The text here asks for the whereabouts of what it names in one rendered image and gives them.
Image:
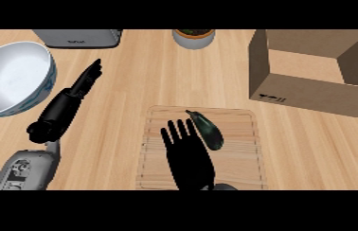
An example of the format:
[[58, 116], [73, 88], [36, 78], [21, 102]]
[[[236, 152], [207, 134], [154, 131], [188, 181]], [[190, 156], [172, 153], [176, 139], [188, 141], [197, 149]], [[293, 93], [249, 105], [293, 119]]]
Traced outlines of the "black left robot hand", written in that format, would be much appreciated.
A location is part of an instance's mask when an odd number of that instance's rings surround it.
[[102, 75], [101, 60], [97, 60], [82, 73], [73, 86], [65, 88], [49, 102], [39, 120], [28, 126], [30, 140], [39, 144], [55, 142], [64, 135], [76, 117], [82, 101], [97, 79]]

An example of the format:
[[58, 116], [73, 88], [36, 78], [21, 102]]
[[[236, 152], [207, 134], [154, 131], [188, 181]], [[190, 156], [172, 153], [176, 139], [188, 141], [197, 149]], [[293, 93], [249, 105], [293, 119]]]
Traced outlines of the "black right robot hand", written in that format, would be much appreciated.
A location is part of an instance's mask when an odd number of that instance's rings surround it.
[[216, 171], [193, 121], [168, 122], [162, 128], [166, 160], [172, 177], [181, 190], [213, 190]]

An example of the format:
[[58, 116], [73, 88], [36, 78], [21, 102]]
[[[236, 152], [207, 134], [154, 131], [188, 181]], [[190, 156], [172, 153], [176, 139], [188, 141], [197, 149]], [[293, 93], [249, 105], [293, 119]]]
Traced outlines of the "pale wooden cutting board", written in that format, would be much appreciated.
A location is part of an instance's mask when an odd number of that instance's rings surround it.
[[218, 126], [224, 136], [224, 146], [209, 151], [215, 169], [216, 183], [239, 190], [267, 189], [267, 173], [261, 149], [256, 117], [249, 110], [199, 108], [181, 106], [153, 106], [147, 112], [136, 189], [176, 189], [166, 160], [166, 145], [162, 128], [168, 122], [187, 120], [187, 111], [202, 113]]

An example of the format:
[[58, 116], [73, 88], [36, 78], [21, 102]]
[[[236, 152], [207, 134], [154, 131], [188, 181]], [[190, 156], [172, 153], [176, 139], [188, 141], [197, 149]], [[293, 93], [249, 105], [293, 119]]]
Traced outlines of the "brown cardboard box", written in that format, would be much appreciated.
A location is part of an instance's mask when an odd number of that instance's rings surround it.
[[358, 29], [259, 29], [249, 98], [358, 117]]

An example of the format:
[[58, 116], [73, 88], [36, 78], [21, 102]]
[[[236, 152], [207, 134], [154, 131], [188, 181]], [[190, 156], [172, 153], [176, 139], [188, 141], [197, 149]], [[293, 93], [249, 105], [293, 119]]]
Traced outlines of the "white and blue bowl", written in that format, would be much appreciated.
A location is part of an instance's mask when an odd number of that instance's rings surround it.
[[57, 81], [57, 63], [36, 42], [0, 46], [0, 117], [14, 116], [48, 98]]

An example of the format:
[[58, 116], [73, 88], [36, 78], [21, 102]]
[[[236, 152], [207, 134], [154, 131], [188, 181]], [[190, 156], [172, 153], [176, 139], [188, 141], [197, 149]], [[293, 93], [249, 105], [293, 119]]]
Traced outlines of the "grey toaster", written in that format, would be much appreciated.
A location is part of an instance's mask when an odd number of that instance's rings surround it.
[[34, 29], [51, 48], [113, 48], [119, 46], [122, 29]]

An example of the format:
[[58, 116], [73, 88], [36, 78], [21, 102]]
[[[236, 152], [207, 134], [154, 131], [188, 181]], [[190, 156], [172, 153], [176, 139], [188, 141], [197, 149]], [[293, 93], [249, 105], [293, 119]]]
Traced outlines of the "white potted plant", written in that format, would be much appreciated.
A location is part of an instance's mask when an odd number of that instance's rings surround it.
[[202, 35], [188, 35], [179, 29], [173, 29], [172, 36], [175, 42], [182, 47], [196, 50], [205, 48], [213, 42], [216, 31], [210, 29], [209, 32]]

